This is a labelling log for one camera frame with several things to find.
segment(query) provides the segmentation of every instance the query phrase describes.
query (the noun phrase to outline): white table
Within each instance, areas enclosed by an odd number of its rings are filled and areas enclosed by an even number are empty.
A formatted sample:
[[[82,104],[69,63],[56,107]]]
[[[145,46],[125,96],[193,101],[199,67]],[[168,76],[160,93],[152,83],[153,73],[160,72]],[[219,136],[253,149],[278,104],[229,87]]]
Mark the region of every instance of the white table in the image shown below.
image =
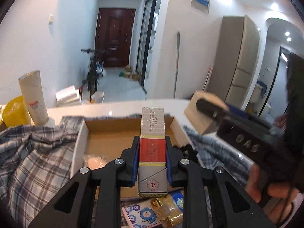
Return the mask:
[[[143,107],[155,107],[164,108],[165,114],[175,116],[180,124],[193,128],[184,115],[184,110],[188,103],[189,100],[184,99],[151,99],[145,101],[109,102],[50,108],[47,110],[50,118],[46,126],[59,125],[63,116],[129,116],[132,114],[141,114]]]

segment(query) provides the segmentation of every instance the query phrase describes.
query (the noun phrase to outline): wooden door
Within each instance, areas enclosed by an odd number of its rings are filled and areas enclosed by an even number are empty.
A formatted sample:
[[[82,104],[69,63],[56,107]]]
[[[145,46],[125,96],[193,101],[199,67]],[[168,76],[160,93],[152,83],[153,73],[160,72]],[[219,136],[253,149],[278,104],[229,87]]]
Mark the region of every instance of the wooden door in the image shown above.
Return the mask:
[[[95,38],[95,49],[105,49],[104,67],[125,67],[129,64],[135,9],[100,8]]]

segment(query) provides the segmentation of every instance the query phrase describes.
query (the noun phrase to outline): bicycle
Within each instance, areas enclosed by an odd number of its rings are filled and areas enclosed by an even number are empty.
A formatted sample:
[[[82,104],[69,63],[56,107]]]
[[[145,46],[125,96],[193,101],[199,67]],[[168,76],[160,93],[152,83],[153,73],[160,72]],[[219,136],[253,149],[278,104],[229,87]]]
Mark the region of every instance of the bicycle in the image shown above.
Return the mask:
[[[89,64],[89,72],[87,74],[87,77],[85,80],[82,81],[82,90],[85,84],[88,85],[88,92],[90,95],[90,101],[91,96],[97,91],[98,86],[98,79],[102,78],[103,76],[103,63],[104,60],[100,60],[98,54],[107,54],[108,52],[106,50],[92,50],[90,48],[88,49],[82,49],[82,52],[94,53],[93,57],[90,57],[90,64]]]

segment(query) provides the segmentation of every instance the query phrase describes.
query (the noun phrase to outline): white sleeve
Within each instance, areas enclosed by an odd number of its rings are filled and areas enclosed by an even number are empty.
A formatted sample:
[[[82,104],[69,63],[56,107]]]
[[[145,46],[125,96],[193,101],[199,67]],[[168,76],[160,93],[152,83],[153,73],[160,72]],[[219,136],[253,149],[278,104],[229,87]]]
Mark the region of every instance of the white sleeve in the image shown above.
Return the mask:
[[[289,217],[289,219],[282,225],[280,228],[284,228],[288,222],[292,219],[296,211],[298,210],[299,206],[302,204],[302,201],[304,200],[304,194],[298,193],[297,197],[293,200],[293,210]]]

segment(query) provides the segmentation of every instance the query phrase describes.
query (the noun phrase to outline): light switch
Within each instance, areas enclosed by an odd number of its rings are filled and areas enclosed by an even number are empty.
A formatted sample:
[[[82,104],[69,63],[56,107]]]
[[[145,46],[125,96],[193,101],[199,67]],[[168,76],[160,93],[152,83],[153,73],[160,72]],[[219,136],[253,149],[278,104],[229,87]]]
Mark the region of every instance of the light switch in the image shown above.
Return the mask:
[[[49,15],[49,24],[53,24],[53,19],[54,19],[54,16],[53,15]]]

